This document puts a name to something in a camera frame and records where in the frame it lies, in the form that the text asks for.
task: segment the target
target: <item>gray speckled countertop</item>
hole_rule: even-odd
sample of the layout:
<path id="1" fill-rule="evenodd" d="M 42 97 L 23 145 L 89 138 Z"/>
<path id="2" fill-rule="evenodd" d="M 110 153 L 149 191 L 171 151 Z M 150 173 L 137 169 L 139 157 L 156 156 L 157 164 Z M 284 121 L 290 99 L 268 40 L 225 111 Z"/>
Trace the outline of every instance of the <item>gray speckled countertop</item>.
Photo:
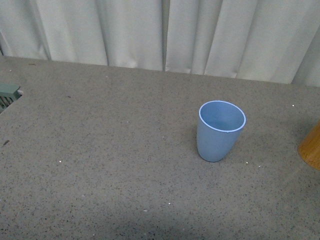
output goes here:
<path id="1" fill-rule="evenodd" d="M 297 151 L 320 88 L 3 56 L 0 82 L 24 92 L 0 114 L 1 240 L 320 238 Z M 196 147 L 210 100 L 247 117 L 216 163 Z"/>

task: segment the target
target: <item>white curtain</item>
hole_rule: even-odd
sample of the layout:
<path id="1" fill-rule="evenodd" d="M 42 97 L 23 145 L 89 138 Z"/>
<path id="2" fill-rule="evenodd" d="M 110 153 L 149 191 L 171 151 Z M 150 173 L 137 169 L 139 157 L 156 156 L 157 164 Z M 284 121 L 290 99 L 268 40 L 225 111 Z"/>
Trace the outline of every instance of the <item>white curtain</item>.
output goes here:
<path id="1" fill-rule="evenodd" d="M 0 0 L 0 50 L 320 86 L 320 0 Z"/>

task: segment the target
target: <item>blue plastic cup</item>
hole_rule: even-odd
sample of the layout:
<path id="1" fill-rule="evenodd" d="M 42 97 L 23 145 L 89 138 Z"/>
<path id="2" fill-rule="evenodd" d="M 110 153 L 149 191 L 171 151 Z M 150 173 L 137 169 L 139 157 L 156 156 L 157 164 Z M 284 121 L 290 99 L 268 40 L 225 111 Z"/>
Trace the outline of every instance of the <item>blue plastic cup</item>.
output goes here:
<path id="1" fill-rule="evenodd" d="M 208 162 L 221 160 L 231 150 L 246 124 L 244 112 L 227 101 L 209 101 L 199 109 L 196 144 Z"/>

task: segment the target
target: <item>green object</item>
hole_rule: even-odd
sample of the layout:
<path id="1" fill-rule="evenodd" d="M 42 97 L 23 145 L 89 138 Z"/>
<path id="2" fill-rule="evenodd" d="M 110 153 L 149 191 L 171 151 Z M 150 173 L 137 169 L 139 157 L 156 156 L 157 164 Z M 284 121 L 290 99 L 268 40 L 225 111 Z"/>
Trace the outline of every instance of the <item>green object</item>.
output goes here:
<path id="1" fill-rule="evenodd" d="M 10 104 L 20 98 L 18 89 L 15 84 L 6 84 L 0 82 L 0 113 L 2 113 Z"/>

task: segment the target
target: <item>cup rim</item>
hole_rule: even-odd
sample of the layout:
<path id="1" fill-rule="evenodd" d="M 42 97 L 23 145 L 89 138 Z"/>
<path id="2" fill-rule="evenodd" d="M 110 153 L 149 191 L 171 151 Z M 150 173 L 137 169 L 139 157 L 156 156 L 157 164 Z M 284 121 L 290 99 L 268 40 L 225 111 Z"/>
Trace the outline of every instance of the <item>cup rim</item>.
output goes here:
<path id="1" fill-rule="evenodd" d="M 222 129 L 214 128 L 214 127 L 208 125 L 208 124 L 203 120 L 203 118 L 202 118 L 202 116 L 201 116 L 201 109 L 202 109 L 205 105 L 210 104 L 210 103 L 213 103 L 213 102 L 226 103 L 226 104 L 232 105 L 233 107 L 237 108 L 237 109 L 242 113 L 242 115 L 243 115 L 243 123 L 242 123 L 242 125 L 241 125 L 240 127 L 236 128 L 236 129 L 233 129 L 233 130 L 222 130 Z M 234 105 L 234 104 L 231 103 L 231 102 L 222 101 L 222 100 L 207 101 L 206 103 L 204 103 L 204 104 L 200 107 L 200 109 L 199 109 L 199 117 L 200 117 L 201 121 L 202 121 L 207 127 L 211 128 L 211 129 L 213 129 L 213 130 L 222 132 L 222 133 L 232 133 L 232 132 L 239 131 L 239 130 L 241 130 L 241 129 L 245 126 L 246 121 L 247 121 L 247 118 L 246 118 L 245 113 L 244 113 L 238 106 Z"/>

